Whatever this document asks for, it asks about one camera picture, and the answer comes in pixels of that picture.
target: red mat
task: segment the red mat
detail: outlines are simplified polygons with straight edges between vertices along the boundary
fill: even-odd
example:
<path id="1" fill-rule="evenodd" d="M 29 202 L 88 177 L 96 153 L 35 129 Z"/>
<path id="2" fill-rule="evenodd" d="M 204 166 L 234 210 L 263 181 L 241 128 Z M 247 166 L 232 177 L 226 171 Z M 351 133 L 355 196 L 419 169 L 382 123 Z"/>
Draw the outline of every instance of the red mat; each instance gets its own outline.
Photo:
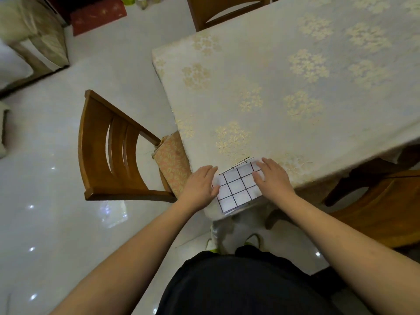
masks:
<path id="1" fill-rule="evenodd" d="M 127 16 L 121 0 L 102 0 L 70 14 L 73 36 Z"/>

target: yellow-green shoe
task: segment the yellow-green shoe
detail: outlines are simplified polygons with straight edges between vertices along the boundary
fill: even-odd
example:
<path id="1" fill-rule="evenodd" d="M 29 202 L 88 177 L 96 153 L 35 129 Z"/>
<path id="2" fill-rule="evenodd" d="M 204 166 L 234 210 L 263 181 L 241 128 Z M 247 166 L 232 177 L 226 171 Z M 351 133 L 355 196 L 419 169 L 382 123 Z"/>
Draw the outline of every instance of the yellow-green shoe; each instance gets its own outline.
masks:
<path id="1" fill-rule="evenodd" d="M 245 240 L 244 245 L 252 245 L 257 249 L 261 249 L 261 242 L 261 236 L 257 233 L 253 233 Z"/>
<path id="2" fill-rule="evenodd" d="M 206 251 L 220 254 L 220 249 L 216 246 L 216 244 L 214 244 L 211 238 L 207 240 Z"/>

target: forearm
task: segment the forearm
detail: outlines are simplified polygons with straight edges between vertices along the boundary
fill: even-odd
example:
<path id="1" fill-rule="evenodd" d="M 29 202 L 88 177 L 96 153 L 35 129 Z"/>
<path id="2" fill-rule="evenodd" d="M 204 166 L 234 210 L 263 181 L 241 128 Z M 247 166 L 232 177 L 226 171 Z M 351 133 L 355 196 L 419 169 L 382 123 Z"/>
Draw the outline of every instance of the forearm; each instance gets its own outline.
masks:
<path id="1" fill-rule="evenodd" d="M 98 265 L 52 314 L 131 314 L 191 215 L 175 202 Z"/>
<path id="2" fill-rule="evenodd" d="M 379 314 L 420 314 L 420 265 L 296 195 L 276 204 L 304 230 L 331 266 Z"/>

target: person's left hand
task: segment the person's left hand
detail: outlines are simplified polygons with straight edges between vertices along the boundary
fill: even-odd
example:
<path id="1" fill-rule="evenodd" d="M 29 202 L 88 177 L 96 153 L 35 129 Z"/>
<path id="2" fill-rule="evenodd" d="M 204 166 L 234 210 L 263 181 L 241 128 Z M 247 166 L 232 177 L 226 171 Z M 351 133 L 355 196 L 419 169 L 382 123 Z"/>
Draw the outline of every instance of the person's left hand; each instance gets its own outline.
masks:
<path id="1" fill-rule="evenodd" d="M 201 167 L 188 178 L 177 201 L 185 210 L 195 213 L 208 206 L 218 195 L 220 186 L 213 188 L 211 185 L 217 169 L 213 166 Z"/>

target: white tablecloth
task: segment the white tablecloth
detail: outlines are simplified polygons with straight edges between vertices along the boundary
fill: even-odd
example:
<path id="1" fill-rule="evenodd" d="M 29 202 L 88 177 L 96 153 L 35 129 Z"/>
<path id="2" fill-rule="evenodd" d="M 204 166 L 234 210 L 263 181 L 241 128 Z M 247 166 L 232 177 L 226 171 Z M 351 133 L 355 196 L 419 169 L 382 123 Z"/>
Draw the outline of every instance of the white tablecloth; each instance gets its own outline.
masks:
<path id="1" fill-rule="evenodd" d="M 152 54 L 193 171 L 301 186 L 420 136 L 420 0 L 281 0 Z"/>

